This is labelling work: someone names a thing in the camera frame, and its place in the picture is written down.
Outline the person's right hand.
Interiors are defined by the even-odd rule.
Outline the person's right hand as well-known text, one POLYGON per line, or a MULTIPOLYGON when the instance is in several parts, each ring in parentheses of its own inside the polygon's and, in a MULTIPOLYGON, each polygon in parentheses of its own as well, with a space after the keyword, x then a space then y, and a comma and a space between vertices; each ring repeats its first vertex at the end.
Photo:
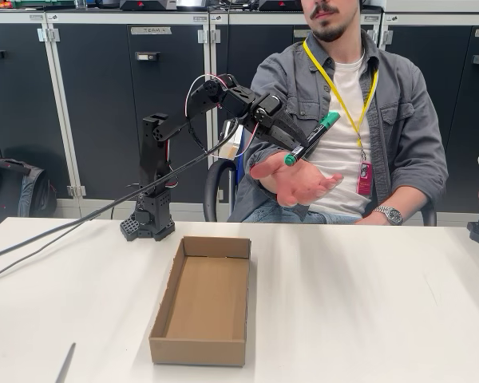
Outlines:
POLYGON ((293 166, 284 163, 286 153, 277 152, 254 165, 250 176, 276 195, 283 207, 310 205, 342 182, 342 175, 325 177, 313 164, 298 160, 293 166))

